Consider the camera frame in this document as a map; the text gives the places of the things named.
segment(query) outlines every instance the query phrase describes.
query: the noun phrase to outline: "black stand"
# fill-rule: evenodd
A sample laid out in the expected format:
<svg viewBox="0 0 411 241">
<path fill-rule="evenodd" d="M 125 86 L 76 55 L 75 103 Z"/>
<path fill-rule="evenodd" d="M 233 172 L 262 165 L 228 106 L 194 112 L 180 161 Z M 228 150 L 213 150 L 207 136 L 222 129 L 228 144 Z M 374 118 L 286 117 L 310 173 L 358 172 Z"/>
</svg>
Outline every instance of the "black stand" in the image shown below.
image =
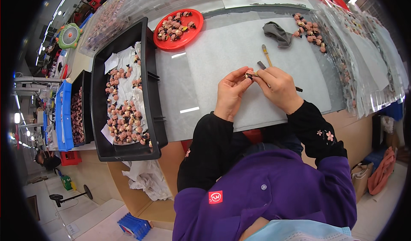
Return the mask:
<svg viewBox="0 0 411 241">
<path fill-rule="evenodd" d="M 69 201 L 69 200 L 72 200 L 72 199 L 74 199 L 74 198 L 76 198 L 76 197 L 80 197 L 80 196 L 82 196 L 82 195 L 87 195 L 91 200 L 93 200 L 93 196 L 91 195 L 90 189 L 89 189 L 86 185 L 84 185 L 83 187 L 84 187 L 84 191 L 85 191 L 85 192 L 82 193 L 82 194 L 79 194 L 79 195 L 75 195 L 74 197 L 69 197 L 69 198 L 67 198 L 67 199 L 62 200 L 62 199 L 63 199 L 63 196 L 62 196 L 62 195 L 53 194 L 53 195 L 49 195 L 49 198 L 50 198 L 51 200 L 54 200 L 54 201 L 55 201 L 55 203 L 57 204 L 57 207 L 61 207 L 61 204 L 62 204 L 62 203 L 67 202 L 67 201 Z"/>
</svg>

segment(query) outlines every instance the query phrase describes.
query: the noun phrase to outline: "paintbrush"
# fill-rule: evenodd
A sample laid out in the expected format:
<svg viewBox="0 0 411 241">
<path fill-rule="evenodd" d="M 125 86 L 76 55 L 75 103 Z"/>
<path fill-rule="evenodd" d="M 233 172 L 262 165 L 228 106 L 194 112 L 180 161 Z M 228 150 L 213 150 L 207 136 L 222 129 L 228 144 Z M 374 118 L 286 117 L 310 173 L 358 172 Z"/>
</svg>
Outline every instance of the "paintbrush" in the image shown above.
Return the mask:
<svg viewBox="0 0 411 241">
<path fill-rule="evenodd" d="M 258 61 L 257 64 L 262 70 L 267 68 L 261 61 Z M 302 92 L 302 89 L 297 86 L 295 87 L 295 90 L 298 92 Z"/>
<path fill-rule="evenodd" d="M 261 47 L 263 48 L 263 52 L 264 52 L 264 54 L 265 54 L 265 57 L 266 57 L 266 58 L 267 58 L 267 60 L 268 60 L 268 64 L 270 65 L 270 67 L 272 67 L 273 65 L 271 64 L 270 57 L 268 57 L 267 48 L 265 47 L 265 45 L 264 45 L 264 44 L 263 44 Z"/>
</svg>

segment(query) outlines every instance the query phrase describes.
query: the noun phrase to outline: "black crate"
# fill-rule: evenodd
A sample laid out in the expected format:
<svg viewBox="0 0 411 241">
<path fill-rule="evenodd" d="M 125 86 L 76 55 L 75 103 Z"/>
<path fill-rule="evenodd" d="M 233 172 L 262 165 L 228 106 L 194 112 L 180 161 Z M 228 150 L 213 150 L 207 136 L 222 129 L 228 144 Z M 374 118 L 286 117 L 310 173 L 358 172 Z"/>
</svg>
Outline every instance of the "black crate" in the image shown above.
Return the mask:
<svg viewBox="0 0 411 241">
<path fill-rule="evenodd" d="M 114 40 L 94 56 L 91 77 L 91 114 L 97 154 L 102 162 L 153 160 L 161 157 L 161 148 L 168 144 L 164 117 L 161 111 L 158 92 L 159 77 L 156 69 L 153 32 L 147 27 L 148 18 L 144 17 L 133 26 L 117 34 Z M 104 75 L 104 62 L 112 53 L 118 53 L 136 41 L 141 41 L 141 79 L 143 99 L 146 110 L 148 132 L 153 148 L 140 143 L 112 145 L 101 133 L 107 124 L 107 95 L 105 92 L 109 74 Z"/>
<path fill-rule="evenodd" d="M 91 124 L 91 111 L 90 111 L 90 90 L 91 90 L 91 73 L 85 70 L 81 71 L 76 80 L 71 85 L 71 98 L 83 87 L 81 92 L 81 111 L 83 116 L 83 132 L 85 140 L 74 146 L 82 146 L 94 141 L 93 126 Z"/>
</svg>

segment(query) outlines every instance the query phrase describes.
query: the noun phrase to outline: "desk fan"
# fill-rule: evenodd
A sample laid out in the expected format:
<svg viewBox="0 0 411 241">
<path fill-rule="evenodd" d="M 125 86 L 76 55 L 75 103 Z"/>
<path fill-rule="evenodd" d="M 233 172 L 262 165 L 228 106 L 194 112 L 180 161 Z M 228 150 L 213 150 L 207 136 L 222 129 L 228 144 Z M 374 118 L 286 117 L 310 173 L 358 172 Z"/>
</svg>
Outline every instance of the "desk fan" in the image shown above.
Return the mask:
<svg viewBox="0 0 411 241">
<path fill-rule="evenodd" d="M 83 30 L 75 23 L 69 23 L 60 29 L 59 37 L 56 38 L 60 48 L 67 49 L 77 47 L 77 41 L 79 41 L 80 35 L 83 34 Z"/>
</svg>

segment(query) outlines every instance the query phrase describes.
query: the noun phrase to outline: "red logo patch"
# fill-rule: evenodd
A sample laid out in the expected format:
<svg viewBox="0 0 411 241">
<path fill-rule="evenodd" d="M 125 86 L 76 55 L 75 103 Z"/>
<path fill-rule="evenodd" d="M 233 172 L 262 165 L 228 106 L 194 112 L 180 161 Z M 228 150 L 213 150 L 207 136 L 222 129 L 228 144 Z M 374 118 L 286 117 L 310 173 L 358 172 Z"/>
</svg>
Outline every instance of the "red logo patch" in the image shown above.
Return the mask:
<svg viewBox="0 0 411 241">
<path fill-rule="evenodd" d="M 208 192 L 208 203 L 209 204 L 218 204 L 223 202 L 223 191 L 211 191 Z"/>
</svg>

